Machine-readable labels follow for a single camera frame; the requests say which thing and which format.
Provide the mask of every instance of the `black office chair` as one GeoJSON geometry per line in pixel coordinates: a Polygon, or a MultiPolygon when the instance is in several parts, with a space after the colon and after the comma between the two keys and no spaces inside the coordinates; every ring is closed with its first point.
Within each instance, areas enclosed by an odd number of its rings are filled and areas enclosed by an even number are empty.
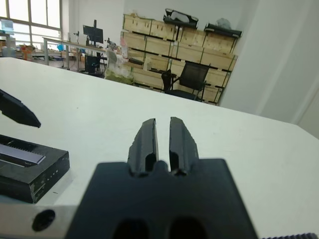
{"type": "Polygon", "coordinates": [[[203,100],[205,86],[208,85],[205,82],[208,66],[198,65],[190,62],[186,62],[181,76],[174,80],[174,74],[170,70],[162,73],[161,78],[164,84],[164,92],[166,94],[182,97],[190,100],[203,100]],[[174,90],[173,85],[176,81],[179,81],[181,86],[185,86],[193,89],[193,92],[186,92],[182,90],[174,90]],[[201,98],[198,98],[199,92],[202,91],[201,98]]]}

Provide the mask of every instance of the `white table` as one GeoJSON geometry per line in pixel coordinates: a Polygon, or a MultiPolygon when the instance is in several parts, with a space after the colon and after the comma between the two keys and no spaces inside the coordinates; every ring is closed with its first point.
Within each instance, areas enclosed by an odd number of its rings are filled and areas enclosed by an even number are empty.
{"type": "Polygon", "coordinates": [[[96,164],[126,161],[150,118],[168,163],[176,116],[201,158],[226,159],[260,238],[319,234],[319,140],[296,125],[11,58],[0,59],[0,88],[42,123],[37,129],[0,116],[1,134],[70,152],[70,171],[38,205],[78,205],[96,164]]]}
{"type": "Polygon", "coordinates": [[[76,48],[76,70],[79,71],[79,48],[87,49],[90,51],[95,51],[99,53],[106,53],[106,51],[102,48],[97,47],[91,47],[91,46],[85,46],[81,44],[77,44],[70,41],[63,41],[63,40],[56,40],[48,37],[43,38],[44,44],[44,61],[46,65],[49,65],[49,55],[48,55],[48,42],[55,42],[59,44],[65,45],[65,51],[66,51],[66,68],[70,70],[70,63],[69,63],[69,46],[73,46],[76,48]]]}

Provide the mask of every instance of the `stacked wooden boxes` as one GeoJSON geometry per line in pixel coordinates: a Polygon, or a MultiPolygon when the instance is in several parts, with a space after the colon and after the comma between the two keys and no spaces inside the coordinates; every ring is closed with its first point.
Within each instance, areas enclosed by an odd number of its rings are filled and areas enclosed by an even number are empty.
{"type": "MultiPolygon", "coordinates": [[[[171,69],[172,73],[180,76],[185,62],[194,62],[210,67],[206,76],[210,86],[205,87],[204,101],[219,102],[237,60],[237,56],[232,54],[236,39],[126,14],[123,30],[129,58],[142,62],[142,65],[127,63],[136,83],[156,90],[163,89],[161,74],[154,70],[171,69]],[[152,68],[152,71],[143,70],[147,68],[152,68]]],[[[192,92],[178,82],[174,89],[192,92]]]]}

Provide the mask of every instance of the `black robot arm part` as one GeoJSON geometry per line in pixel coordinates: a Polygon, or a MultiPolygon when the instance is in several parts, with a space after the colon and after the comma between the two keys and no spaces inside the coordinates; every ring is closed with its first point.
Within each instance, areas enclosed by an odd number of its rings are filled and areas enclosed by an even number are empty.
{"type": "Polygon", "coordinates": [[[155,119],[145,121],[128,163],[97,166],[66,239],[258,238],[225,160],[199,160],[194,139],[175,117],[169,162],[170,172],[158,158],[155,119]]]}
{"type": "Polygon", "coordinates": [[[20,100],[0,90],[0,111],[17,123],[40,128],[41,123],[35,114],[20,100]]]}

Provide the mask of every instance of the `chair backrest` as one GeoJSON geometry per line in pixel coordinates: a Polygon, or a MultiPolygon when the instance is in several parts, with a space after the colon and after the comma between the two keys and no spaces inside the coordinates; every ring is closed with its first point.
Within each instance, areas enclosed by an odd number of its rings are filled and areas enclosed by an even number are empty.
{"type": "Polygon", "coordinates": [[[200,91],[203,87],[203,82],[205,81],[208,70],[208,66],[186,62],[179,79],[179,84],[200,91]]]}
{"type": "Polygon", "coordinates": [[[163,80],[164,84],[164,92],[168,91],[171,85],[171,71],[165,71],[161,74],[161,79],[163,80]]]}

